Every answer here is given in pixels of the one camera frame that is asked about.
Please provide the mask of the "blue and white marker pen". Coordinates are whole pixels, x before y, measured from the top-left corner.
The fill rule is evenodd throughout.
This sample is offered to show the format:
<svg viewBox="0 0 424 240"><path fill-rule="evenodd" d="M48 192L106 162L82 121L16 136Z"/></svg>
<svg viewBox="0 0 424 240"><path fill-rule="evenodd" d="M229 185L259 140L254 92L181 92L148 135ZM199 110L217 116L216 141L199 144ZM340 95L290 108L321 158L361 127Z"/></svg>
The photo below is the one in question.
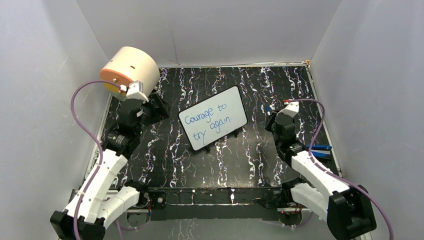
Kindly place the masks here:
<svg viewBox="0 0 424 240"><path fill-rule="evenodd" d="M265 111L266 111L266 113L267 113L268 116L271 115L272 110L271 110L271 108L269 106L266 106Z"/></svg>

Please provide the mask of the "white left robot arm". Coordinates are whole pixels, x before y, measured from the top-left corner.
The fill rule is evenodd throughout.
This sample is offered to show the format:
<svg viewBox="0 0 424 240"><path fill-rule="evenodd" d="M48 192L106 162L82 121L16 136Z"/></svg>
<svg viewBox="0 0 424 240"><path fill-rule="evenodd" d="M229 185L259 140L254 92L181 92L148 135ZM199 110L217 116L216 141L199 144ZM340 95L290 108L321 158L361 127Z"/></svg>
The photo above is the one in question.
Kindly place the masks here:
<svg viewBox="0 0 424 240"><path fill-rule="evenodd" d="M117 119L105 131L99 159L79 192L50 223L61 240L102 240L107 228L131 207L151 207L153 196L146 184L128 180L118 193L105 196L119 171L140 144L143 131L169 118L168 104L154 91L148 101L127 99Z"/></svg>

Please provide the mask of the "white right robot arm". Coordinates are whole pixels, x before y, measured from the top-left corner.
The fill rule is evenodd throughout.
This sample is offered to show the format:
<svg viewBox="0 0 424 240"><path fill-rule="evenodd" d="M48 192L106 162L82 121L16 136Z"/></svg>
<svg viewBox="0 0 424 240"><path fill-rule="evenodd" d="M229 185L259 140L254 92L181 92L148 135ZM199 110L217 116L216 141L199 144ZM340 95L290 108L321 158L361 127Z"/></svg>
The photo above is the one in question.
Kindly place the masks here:
<svg viewBox="0 0 424 240"><path fill-rule="evenodd" d="M265 129L273 135L279 158L303 176L282 185L281 199L286 206L307 207L325 220L337 240L351 240L377 228L366 189L356 189L332 176L329 168L310 155L296 136L292 116L273 111Z"/></svg>

